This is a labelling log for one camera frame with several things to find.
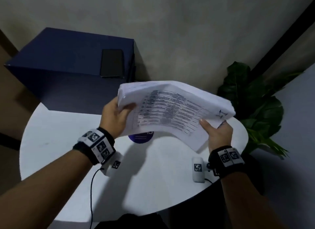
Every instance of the navy blue box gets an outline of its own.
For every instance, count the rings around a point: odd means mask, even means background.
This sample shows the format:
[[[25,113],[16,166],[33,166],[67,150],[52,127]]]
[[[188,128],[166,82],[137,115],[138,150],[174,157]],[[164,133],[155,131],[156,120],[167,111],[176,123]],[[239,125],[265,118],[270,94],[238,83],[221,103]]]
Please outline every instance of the navy blue box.
[[[101,78],[103,49],[124,53],[124,78]],[[49,110],[98,114],[135,73],[134,40],[45,28],[5,67]]]

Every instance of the round white table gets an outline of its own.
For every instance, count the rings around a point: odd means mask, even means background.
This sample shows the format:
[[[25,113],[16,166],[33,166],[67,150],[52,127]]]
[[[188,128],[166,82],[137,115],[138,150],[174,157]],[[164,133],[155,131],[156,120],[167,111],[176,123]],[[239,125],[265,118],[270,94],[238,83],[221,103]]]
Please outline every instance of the round white table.
[[[86,131],[96,128],[100,115],[49,111],[42,103],[31,116],[21,143],[20,171],[25,179],[72,149]],[[235,118],[232,146],[241,153],[248,141],[244,126]],[[117,138],[115,148],[124,155],[119,170],[106,177],[101,171],[93,181],[93,221],[116,220],[125,213],[146,215],[183,202],[210,186],[194,183],[191,158],[208,159],[207,142],[195,153],[168,133],[154,132],[147,143],[137,144],[128,136]],[[90,220],[90,184],[100,165],[93,166],[56,217],[60,221]],[[218,178],[212,172],[206,177]]]

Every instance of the stack of paper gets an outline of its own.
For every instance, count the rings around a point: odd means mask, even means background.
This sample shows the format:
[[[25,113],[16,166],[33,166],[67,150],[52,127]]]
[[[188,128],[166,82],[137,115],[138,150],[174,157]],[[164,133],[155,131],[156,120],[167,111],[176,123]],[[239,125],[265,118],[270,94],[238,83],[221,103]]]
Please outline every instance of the stack of paper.
[[[208,139],[199,124],[204,118],[215,128],[235,115],[230,101],[177,81],[124,83],[118,90],[118,108],[136,103],[122,134],[169,132],[194,151]]]

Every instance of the round blue sticker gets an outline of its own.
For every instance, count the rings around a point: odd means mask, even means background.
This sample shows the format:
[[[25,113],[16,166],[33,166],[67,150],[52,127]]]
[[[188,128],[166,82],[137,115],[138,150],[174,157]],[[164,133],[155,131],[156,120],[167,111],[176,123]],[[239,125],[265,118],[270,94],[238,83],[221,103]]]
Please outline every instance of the round blue sticker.
[[[131,139],[135,143],[146,143],[153,137],[154,132],[147,132],[147,133],[138,133],[129,135],[129,139]]]

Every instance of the black cable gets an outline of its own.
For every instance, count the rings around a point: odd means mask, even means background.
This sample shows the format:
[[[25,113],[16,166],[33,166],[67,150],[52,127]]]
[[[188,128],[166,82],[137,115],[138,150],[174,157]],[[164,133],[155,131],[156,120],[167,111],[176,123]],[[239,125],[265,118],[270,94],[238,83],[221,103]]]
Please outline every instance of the black cable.
[[[95,172],[95,174],[92,177],[92,181],[91,181],[91,191],[90,191],[90,209],[91,209],[91,225],[90,225],[90,229],[92,228],[92,223],[93,223],[93,210],[92,210],[92,184],[93,184],[93,179],[96,175],[96,173],[100,170],[104,170],[104,168],[100,168],[97,169],[97,171]]]
[[[209,179],[205,178],[206,181],[211,182]],[[213,182],[211,182],[211,184],[213,184]],[[90,228],[91,229],[91,228]]]

